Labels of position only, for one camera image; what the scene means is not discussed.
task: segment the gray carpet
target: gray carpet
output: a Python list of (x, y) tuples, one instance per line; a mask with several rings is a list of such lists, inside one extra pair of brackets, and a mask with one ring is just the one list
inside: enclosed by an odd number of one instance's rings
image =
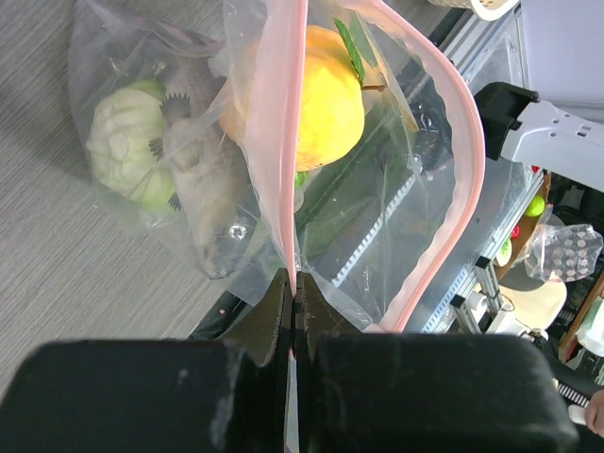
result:
[[(221, 38), (220, 0), (121, 0)], [(395, 7), (422, 31), (426, 0)], [(221, 290), (153, 238), (126, 237), (95, 203), (67, 99), (73, 0), (0, 0), (0, 393), (37, 345), (184, 338)]]

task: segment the tennis ball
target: tennis ball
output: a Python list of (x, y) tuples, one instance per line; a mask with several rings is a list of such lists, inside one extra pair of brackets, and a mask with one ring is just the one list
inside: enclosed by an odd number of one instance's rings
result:
[(545, 210), (545, 200), (542, 196), (535, 196), (530, 204), (528, 205), (527, 210), (525, 210), (525, 215), (527, 217), (539, 217), (544, 213)]

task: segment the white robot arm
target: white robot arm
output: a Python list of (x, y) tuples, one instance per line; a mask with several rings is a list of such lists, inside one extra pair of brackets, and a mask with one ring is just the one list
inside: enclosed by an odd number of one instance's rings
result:
[(604, 126), (507, 83), (487, 85), (476, 101), (489, 158), (536, 165), (604, 192)]

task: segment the plastic packaging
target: plastic packaging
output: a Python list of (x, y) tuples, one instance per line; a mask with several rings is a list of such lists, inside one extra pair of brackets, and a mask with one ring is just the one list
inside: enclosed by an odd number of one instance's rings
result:
[(243, 153), (217, 124), (225, 80), (209, 58), (223, 47), (81, 0), (69, 87), (103, 206), (125, 231), (148, 230), (208, 277), (226, 279), (243, 265), (259, 210)]
[(594, 272), (602, 236), (591, 225), (549, 225), (549, 207), (527, 244), (525, 267), (531, 278), (571, 282)]
[[(297, 270), (312, 272), (358, 327), (403, 328), (469, 221), (484, 174), (472, 95), (438, 49), (378, 0), (225, 0), (224, 42), (98, 0), (79, 0), (76, 14), (72, 111), (99, 197), (123, 226), (149, 230), (248, 303), (285, 263), (294, 289)], [(384, 90), (363, 92), (365, 127), (353, 150), (310, 172), (295, 193), (307, 26), (336, 31), (336, 20), (359, 49), (365, 84)], [(95, 171), (94, 113), (117, 90), (149, 80), (166, 90), (164, 130), (148, 137), (157, 159), (127, 190), (116, 188)], [(243, 113), (241, 148), (220, 125), (230, 106)], [(164, 184), (152, 184), (157, 173)], [(150, 212), (144, 188), (180, 210)]]
[(604, 357), (604, 305), (598, 297), (577, 331), (577, 340), (590, 352)]

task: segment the gray fish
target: gray fish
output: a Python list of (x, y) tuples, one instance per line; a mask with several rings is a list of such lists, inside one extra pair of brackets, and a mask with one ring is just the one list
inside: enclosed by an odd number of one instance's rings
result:
[[(177, 62), (161, 111), (167, 134), (187, 137), (224, 80), (211, 74), (206, 59), (178, 57)], [(159, 159), (165, 154), (170, 161), (176, 186), (170, 204), (187, 218), (199, 266), (209, 278), (228, 277), (249, 245), (259, 210), (243, 152), (217, 123), (181, 149), (164, 145), (169, 141), (150, 143)]]

